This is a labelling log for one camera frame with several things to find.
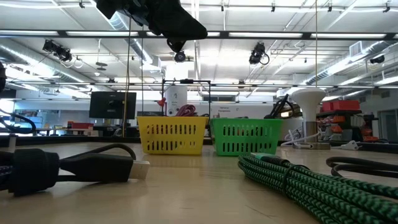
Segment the window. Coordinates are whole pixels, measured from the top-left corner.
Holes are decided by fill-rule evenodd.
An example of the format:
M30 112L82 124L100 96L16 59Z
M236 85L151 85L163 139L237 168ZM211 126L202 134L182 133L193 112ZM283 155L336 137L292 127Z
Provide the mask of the window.
M203 101L209 101L209 95L203 95ZM223 101L223 102L235 102L235 96L211 96L212 102Z

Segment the desk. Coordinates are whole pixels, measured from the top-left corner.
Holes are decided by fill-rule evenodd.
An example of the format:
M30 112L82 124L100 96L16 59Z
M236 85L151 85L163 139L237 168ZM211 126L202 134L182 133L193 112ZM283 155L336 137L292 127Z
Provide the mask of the desk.
M67 157L104 145L86 142L34 147ZM212 146L204 146L202 156L155 156L143 154L140 144L128 145L137 159L150 161L146 180L118 184L62 182L45 192L20 198L0 192L0 223L318 223L281 194L245 178L237 157L217 157ZM127 155L120 149L109 153ZM323 174L330 173L325 159L331 156L398 164L397 154L376 152L284 148L277 154ZM396 179L342 174L398 186Z

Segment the ventilation duct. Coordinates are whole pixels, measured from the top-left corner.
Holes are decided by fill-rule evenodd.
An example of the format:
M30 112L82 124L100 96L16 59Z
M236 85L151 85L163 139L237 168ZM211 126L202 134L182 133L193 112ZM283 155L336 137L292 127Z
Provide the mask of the ventilation duct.
M335 73L338 73L352 65L359 60L367 60L377 56L378 54L384 54L386 49L395 45L396 41L379 41L376 43L368 42L368 47L361 51L361 54L351 57L350 54L346 54L321 69L321 72L318 75L315 75L316 72L310 74L310 78L305 80L302 85L312 85L316 81L329 77Z
M43 58L43 55L11 39L0 38L0 60L2 60L2 58L8 58L5 59L5 62L30 65L29 70L40 76L49 78L58 76L61 82L95 82L70 68L61 67L60 62L54 61L48 57ZM99 86L98 88L112 91L112 89L106 86Z
M125 21L121 18L120 13L115 12L112 16L112 18L108 21L109 24L111 24L112 28L115 30L129 30L129 27L126 25ZM129 39L126 38L124 39L126 43L129 43ZM134 53L142 59L143 62L147 64L152 64L153 62L153 57L149 55L141 46L141 43L134 38L130 39L130 47L134 51Z

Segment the plastic basket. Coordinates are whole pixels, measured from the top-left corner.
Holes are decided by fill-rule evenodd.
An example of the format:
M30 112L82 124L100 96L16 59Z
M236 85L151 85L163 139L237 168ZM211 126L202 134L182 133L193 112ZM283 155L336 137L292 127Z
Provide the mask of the plastic basket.
M142 150L148 154L199 155L207 117L137 117Z
M217 155L275 154L282 122L281 119L211 119L211 138Z

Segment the table surface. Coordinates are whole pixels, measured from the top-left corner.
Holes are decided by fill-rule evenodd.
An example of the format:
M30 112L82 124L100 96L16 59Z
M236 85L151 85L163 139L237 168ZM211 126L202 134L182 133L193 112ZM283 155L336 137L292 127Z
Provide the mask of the table surface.
M85 142L34 148L67 157L104 145ZM159 156L143 154L140 144L128 145L137 159L151 163L146 180L117 184L62 182L45 192L18 198L3 191L0 223L318 223L291 200L245 178L237 157L218 157L212 146L204 146L202 156ZM120 149L109 153L127 155ZM277 154L323 174L330 173L325 159L331 156L398 164L397 154L378 152L283 148ZM398 187L396 179L342 174Z

